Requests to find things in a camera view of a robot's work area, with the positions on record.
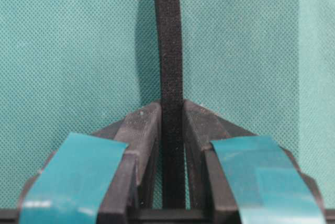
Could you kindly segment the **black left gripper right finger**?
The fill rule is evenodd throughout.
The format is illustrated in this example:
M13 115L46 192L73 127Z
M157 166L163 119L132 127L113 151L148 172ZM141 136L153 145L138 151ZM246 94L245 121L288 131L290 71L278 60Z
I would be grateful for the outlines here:
M183 105L191 206L213 223L325 223L316 181L270 136L190 100Z

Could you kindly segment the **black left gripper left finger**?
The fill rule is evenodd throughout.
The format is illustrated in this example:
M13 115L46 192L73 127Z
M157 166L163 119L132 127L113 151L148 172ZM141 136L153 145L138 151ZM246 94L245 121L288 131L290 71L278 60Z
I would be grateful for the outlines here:
M18 223L127 223L151 207L161 139L159 101L90 135L70 133L24 185Z

